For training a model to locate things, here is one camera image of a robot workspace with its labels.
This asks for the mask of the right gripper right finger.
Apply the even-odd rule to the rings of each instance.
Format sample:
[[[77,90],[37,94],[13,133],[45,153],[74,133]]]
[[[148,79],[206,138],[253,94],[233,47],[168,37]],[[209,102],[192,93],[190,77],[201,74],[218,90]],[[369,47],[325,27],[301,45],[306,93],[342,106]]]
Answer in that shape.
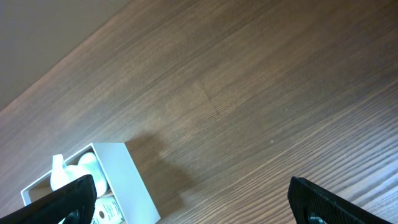
[[[287,198],[299,224],[391,224],[303,177],[291,178]]]

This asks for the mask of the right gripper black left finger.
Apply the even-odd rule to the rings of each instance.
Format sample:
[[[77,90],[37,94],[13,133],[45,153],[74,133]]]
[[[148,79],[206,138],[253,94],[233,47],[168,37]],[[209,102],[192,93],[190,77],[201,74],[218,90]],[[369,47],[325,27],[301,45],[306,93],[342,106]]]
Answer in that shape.
[[[1,224],[90,224],[97,199],[93,176],[77,178],[62,188],[1,218]]]

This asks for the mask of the dark mouthwash spray bottle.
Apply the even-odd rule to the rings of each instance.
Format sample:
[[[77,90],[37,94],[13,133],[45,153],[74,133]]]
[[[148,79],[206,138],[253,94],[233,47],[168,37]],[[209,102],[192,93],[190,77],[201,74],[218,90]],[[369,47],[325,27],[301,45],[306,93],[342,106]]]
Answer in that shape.
[[[61,154],[54,155],[52,158],[50,187],[53,191],[56,191],[70,182],[88,174],[90,174],[90,172],[85,166],[68,166]]]

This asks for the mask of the white floral lotion tube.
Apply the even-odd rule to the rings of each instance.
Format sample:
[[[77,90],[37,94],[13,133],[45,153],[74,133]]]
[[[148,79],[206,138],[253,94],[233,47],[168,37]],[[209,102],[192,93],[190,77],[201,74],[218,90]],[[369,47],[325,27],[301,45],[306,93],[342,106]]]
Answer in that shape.
[[[83,154],[78,161],[78,165],[84,167],[93,176],[97,197],[103,196],[108,191],[108,181],[96,154],[94,152]]]

